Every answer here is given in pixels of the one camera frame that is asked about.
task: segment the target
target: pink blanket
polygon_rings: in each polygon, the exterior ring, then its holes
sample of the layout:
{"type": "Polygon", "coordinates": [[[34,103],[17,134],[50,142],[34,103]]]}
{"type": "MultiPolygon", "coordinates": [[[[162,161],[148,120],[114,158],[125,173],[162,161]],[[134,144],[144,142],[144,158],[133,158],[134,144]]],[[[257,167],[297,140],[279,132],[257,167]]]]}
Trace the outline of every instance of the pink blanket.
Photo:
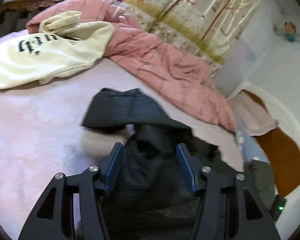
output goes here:
{"type": "Polygon", "coordinates": [[[83,23],[108,21],[115,26],[105,57],[182,111],[207,123],[235,130],[232,110],[210,78],[209,66],[201,58],[142,31],[137,20],[124,14],[124,9],[116,6],[114,0],[67,0],[35,16],[26,28],[29,33],[36,33],[42,20],[69,10],[81,11],[83,23]]]}

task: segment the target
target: silver bolt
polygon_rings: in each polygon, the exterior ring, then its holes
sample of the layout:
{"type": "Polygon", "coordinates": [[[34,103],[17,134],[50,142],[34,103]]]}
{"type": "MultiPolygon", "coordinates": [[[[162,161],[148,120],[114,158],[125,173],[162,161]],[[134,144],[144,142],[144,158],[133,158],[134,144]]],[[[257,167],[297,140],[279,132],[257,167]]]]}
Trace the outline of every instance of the silver bolt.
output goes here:
{"type": "Polygon", "coordinates": [[[62,179],[63,178],[63,173],[57,173],[55,176],[54,176],[56,179],[62,179]]]}
{"type": "Polygon", "coordinates": [[[99,167],[98,167],[98,166],[91,166],[91,167],[89,168],[89,171],[91,171],[91,172],[96,172],[97,170],[99,170],[99,167]]]}
{"type": "Polygon", "coordinates": [[[241,173],[239,173],[239,174],[237,174],[236,178],[237,178],[238,180],[244,180],[244,175],[241,174],[241,173]]]}
{"type": "Polygon", "coordinates": [[[201,170],[202,170],[203,172],[205,172],[205,173],[209,173],[209,172],[211,171],[211,168],[208,167],[208,166],[204,166],[204,167],[202,167],[201,170]]]}

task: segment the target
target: tree pattern curtain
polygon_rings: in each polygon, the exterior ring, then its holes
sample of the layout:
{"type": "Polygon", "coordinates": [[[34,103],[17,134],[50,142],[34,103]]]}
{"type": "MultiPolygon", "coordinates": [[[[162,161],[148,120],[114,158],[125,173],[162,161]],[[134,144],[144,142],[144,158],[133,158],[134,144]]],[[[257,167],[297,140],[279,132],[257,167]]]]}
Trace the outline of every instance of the tree pattern curtain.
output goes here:
{"type": "Polygon", "coordinates": [[[261,0],[124,0],[127,13],[163,41],[223,65],[261,0]]]}

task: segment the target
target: pink towel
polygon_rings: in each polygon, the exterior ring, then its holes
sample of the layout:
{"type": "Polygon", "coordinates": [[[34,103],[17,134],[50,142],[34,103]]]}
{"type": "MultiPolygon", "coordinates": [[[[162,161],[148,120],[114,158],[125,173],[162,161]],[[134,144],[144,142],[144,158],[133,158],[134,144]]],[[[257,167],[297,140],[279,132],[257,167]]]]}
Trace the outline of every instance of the pink towel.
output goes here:
{"type": "Polygon", "coordinates": [[[199,57],[167,44],[140,29],[114,0],[66,0],[31,19],[29,33],[42,20],[61,12],[82,12],[81,22],[108,21],[115,26],[105,57],[137,76],[182,111],[207,123],[236,129],[232,110],[210,78],[209,66],[199,57]]]}
{"type": "Polygon", "coordinates": [[[247,93],[241,92],[228,102],[248,135],[261,136],[278,127],[278,121],[247,93]]]}

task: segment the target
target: cream sweatshirt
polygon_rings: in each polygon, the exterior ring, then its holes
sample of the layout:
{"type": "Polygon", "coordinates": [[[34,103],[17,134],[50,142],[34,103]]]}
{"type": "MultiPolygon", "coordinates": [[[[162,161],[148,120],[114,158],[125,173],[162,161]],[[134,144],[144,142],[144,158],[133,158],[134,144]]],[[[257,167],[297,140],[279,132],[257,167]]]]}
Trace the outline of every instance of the cream sweatshirt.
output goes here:
{"type": "Polygon", "coordinates": [[[46,84],[91,68],[103,56],[114,27],[108,22],[79,23],[81,12],[44,20],[39,33],[0,44],[0,89],[35,80],[46,84]]]}

